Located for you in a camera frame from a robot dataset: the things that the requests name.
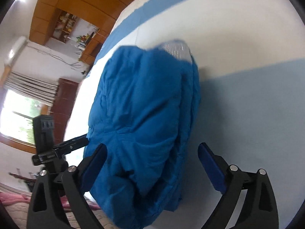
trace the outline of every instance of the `air conditioner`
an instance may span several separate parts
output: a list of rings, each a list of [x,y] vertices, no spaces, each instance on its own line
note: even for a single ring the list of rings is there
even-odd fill
[[[22,49],[25,47],[26,45],[26,37],[25,36],[21,36],[19,37],[16,42],[13,44],[11,50],[9,51],[9,53],[7,54],[7,57],[4,61],[5,65],[11,65],[12,61],[14,60],[14,58],[18,55],[18,53],[20,51],[22,51]]]

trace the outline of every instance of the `curtain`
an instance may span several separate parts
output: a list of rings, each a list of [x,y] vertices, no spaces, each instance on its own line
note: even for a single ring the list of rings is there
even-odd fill
[[[5,89],[11,89],[20,95],[33,98],[48,106],[53,104],[57,87],[57,84],[27,77],[16,72],[11,72],[4,84]]]

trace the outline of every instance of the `blue puffer jacket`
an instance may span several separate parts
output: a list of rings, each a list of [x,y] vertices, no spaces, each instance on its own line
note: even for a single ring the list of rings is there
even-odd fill
[[[181,197],[199,78],[189,53],[187,61],[167,48],[117,49],[101,75],[89,116],[84,157],[100,143],[108,149],[90,192],[124,229],[150,225],[164,209],[175,210]]]

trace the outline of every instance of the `mattress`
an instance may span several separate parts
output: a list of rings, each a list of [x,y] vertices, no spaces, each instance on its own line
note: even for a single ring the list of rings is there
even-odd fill
[[[26,220],[29,210],[28,203],[23,203],[23,202],[14,203],[9,206],[5,206],[5,209],[7,210],[8,214],[12,217],[13,221],[20,229],[26,229]],[[102,210],[95,210],[92,212],[105,229],[118,229],[107,218],[107,216]],[[75,216],[72,212],[67,212],[66,216],[72,227],[74,227],[75,229],[80,229],[79,224],[77,223]]]
[[[198,64],[202,102],[181,204],[149,228],[201,228],[216,207],[221,194],[198,160],[201,142],[243,171],[267,171],[285,228],[305,198],[305,26],[289,0],[135,0],[83,81],[65,140],[87,133],[100,76],[119,46],[150,49],[174,39],[187,43]],[[67,155],[69,164],[78,165],[82,153]],[[237,217],[238,209],[229,227]]]

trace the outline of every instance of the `wire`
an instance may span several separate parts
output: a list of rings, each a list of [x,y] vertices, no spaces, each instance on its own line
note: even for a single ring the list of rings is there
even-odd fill
[[[84,68],[84,66],[83,66],[82,64],[80,64],[79,61],[77,61],[77,62],[75,62],[75,63],[73,63],[73,64],[69,64],[69,63],[67,63],[63,58],[61,58],[61,57],[59,57],[59,56],[57,56],[57,55],[54,55],[54,54],[45,52],[45,51],[40,50],[40,49],[37,49],[37,48],[35,48],[35,47],[33,47],[33,46],[27,45],[27,47],[32,48],[32,49],[35,49],[35,50],[36,50],[38,53],[40,53],[40,54],[48,55],[48,56],[50,56],[50,57],[52,57],[52,58],[55,58],[55,59],[57,59],[57,60],[59,60],[59,61],[65,63],[66,65],[69,65],[70,68],[71,68],[72,70],[77,70],[77,69],[83,69],[83,68]]]

